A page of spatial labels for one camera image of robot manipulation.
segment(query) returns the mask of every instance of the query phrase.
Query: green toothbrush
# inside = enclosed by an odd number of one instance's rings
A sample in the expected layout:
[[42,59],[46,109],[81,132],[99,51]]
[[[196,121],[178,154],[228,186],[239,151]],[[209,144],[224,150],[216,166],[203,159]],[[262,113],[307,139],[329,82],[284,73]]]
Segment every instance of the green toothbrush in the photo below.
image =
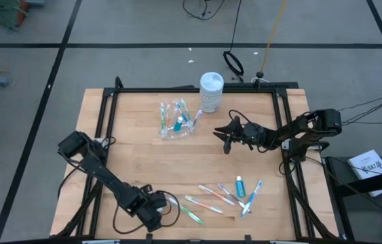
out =
[[[174,200],[173,198],[170,197],[168,200],[170,200],[171,203],[178,205],[176,200]],[[195,216],[195,214],[191,213],[186,207],[183,207],[182,205],[180,205],[180,209],[183,212],[185,212],[189,217],[191,217],[193,220],[195,220],[198,224],[204,225],[204,222],[200,220],[197,216]]]

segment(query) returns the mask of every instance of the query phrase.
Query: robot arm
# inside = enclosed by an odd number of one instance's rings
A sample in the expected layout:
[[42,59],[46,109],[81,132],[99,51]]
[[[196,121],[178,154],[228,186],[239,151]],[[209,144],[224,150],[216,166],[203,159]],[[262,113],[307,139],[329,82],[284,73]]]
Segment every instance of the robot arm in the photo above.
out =
[[[288,150],[289,157],[294,160],[305,160],[305,153],[324,137],[332,137],[341,133],[341,116],[334,109],[316,110],[298,116],[291,123],[278,130],[267,129],[249,121],[242,127],[238,116],[225,127],[215,128],[213,134],[224,142],[224,153],[229,154],[232,142],[274,150],[280,146]],[[304,133],[300,138],[295,136]]]
[[[101,143],[92,141],[85,133],[74,131],[58,146],[58,154],[72,165],[77,163],[80,169],[101,181],[113,192],[118,205],[130,216],[137,215],[149,232],[161,228],[161,214],[157,209],[166,206],[165,195],[153,192],[151,185],[138,188],[120,181],[104,166],[106,152]],[[71,159],[77,154],[83,157],[79,162]]]

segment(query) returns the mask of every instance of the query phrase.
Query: wooden tabletop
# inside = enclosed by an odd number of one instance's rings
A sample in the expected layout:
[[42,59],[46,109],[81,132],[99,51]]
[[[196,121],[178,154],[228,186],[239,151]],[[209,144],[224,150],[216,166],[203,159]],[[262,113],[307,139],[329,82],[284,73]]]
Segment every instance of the wooden tabletop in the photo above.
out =
[[[87,89],[77,122],[77,130],[84,131],[92,138],[96,130],[101,98],[102,89]],[[159,137],[159,103],[176,98],[185,99],[190,113],[195,114],[199,106],[199,94],[192,93],[120,93],[115,113],[112,135],[117,142],[110,148],[107,167],[120,180],[131,185],[152,184],[154,190],[166,190],[175,194],[183,206],[205,222],[204,226],[200,226],[182,212],[174,226],[156,230],[153,238],[242,240],[244,235],[251,235],[253,240],[293,240],[294,229],[286,180],[278,172],[282,161],[281,151],[277,149],[261,154],[256,150],[250,151],[247,146],[233,144],[230,154],[225,155],[223,142],[212,134],[215,127],[225,126],[230,122],[230,109],[241,111],[251,121],[264,127],[276,129],[271,95],[223,94],[221,108],[212,114],[204,113],[193,135],[179,140],[162,140]],[[309,110],[302,89],[289,89],[288,100],[292,118]],[[281,100],[280,104],[285,123]],[[106,124],[107,117],[103,132],[106,131]],[[320,160],[317,152],[310,151],[307,156]],[[303,162],[302,166],[311,208],[328,229],[337,234],[322,166],[313,161]],[[69,165],[66,174],[71,170]],[[236,176],[242,177],[248,196],[258,180],[264,182],[252,205],[252,214],[243,218],[240,217],[241,209],[238,206],[228,205],[197,187],[198,184],[204,184],[223,194],[217,186],[222,183],[231,192],[235,192]],[[62,230],[80,206],[85,177],[83,173],[77,172],[63,186],[51,234]],[[225,214],[221,215],[190,203],[185,200],[185,195],[217,206]],[[144,227],[129,235],[120,235],[113,230],[116,206],[112,192],[104,188],[96,238],[145,239],[147,229]],[[300,207],[298,209],[302,234],[306,236],[303,212]],[[170,214],[162,218],[162,223],[171,223],[176,214],[177,210],[173,208]],[[84,233],[88,233],[89,224],[86,223]],[[138,226],[140,221],[119,210],[116,223],[119,230],[126,231]]]

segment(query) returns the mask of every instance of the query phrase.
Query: plastic container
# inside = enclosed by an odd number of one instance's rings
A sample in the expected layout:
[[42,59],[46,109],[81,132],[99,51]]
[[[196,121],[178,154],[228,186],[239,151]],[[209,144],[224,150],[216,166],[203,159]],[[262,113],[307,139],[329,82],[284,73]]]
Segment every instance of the plastic container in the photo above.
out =
[[238,197],[246,196],[244,182],[240,176],[236,177],[236,191]]
[[224,79],[216,72],[205,73],[199,81],[199,103],[205,113],[213,113],[221,105]]
[[171,140],[191,135],[199,121],[202,111],[198,110],[194,117],[189,112],[183,99],[160,103],[160,131],[162,139]]

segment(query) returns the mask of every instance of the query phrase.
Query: toothbrush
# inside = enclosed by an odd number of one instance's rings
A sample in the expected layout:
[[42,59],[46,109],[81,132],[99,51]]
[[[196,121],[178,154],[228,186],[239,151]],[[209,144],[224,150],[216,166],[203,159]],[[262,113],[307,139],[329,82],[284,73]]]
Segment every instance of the toothbrush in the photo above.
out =
[[166,105],[166,126],[170,123],[170,117],[168,116],[170,114],[170,105]]
[[161,132],[165,133],[165,109],[164,109],[164,103],[161,102]]
[[195,124],[197,123],[198,117],[203,113],[203,111],[200,109],[197,112],[197,115],[195,116],[195,119],[193,120],[193,126],[195,127]]
[[[178,205],[176,200],[174,200],[172,197],[170,197],[168,200],[170,200],[171,203]],[[199,217],[195,216],[195,214],[191,213],[186,207],[183,207],[180,205],[180,209],[185,212],[189,217],[191,217],[193,220],[195,220],[198,224],[204,225],[204,222],[200,220]]]
[[180,109],[180,104],[178,102],[176,102],[176,107],[177,107],[178,111],[180,112],[180,114],[182,115],[182,118],[185,120],[185,123],[188,123],[188,119],[186,118],[186,116],[182,112],[182,110]]
[[185,101],[183,100],[183,98],[182,98],[181,101],[182,101],[182,106],[183,106],[183,108],[185,109],[186,115],[188,116],[189,120],[191,120],[191,115],[189,114],[189,110],[188,110],[188,108],[186,107],[186,103],[185,103]]
[[191,196],[189,196],[189,195],[186,195],[186,196],[185,196],[185,199],[188,200],[188,201],[190,201],[190,202],[192,202],[192,203],[195,203],[196,205],[200,205],[200,206],[202,206],[202,207],[205,207],[206,209],[210,209],[210,210],[212,210],[212,211],[215,211],[215,212],[218,213],[218,214],[224,214],[223,211],[222,211],[221,209],[219,209],[219,208],[217,208],[217,207],[212,207],[212,206],[206,205],[206,204],[200,202],[198,199],[195,199],[195,198],[193,198],[193,197],[191,197]]
[[245,203],[244,203],[242,200],[240,200],[237,196],[231,194],[231,193],[224,187],[224,185],[222,185],[222,184],[218,184],[218,187],[219,187],[221,190],[223,190],[225,193],[227,193],[227,195],[229,195],[232,199],[234,199],[234,201],[237,201],[237,203],[239,203],[240,207],[245,208]]
[[225,197],[219,195],[218,193],[214,192],[213,190],[210,190],[209,188],[199,185],[198,188],[204,190],[205,192],[209,192],[210,194],[214,195],[215,197],[218,197],[219,199],[223,200],[224,202],[230,204],[230,205],[235,205],[234,202],[230,201],[229,199],[226,199]]
[[243,210],[242,213],[240,214],[240,217],[244,217],[244,215],[246,214],[246,212],[248,211],[248,209],[250,209],[251,204],[252,204],[252,202],[254,201],[254,198],[256,197],[257,192],[260,190],[262,184],[263,184],[263,182],[262,182],[261,180],[259,180],[259,183],[257,183],[257,186],[256,186],[256,188],[254,189],[254,192],[251,194],[251,197],[250,197],[250,199],[248,200],[248,203],[245,205],[244,210]]

